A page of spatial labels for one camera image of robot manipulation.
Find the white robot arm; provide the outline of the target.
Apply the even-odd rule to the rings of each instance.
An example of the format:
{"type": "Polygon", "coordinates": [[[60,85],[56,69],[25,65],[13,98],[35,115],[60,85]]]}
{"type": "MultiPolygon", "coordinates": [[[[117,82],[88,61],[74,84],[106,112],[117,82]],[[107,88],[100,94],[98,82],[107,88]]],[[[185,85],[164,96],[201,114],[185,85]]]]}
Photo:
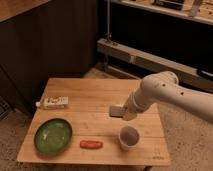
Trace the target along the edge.
{"type": "Polygon", "coordinates": [[[213,94],[180,86],[177,75],[171,71],[145,76],[128,97],[123,119],[135,119],[159,101],[176,105],[213,124],[213,94]]]}

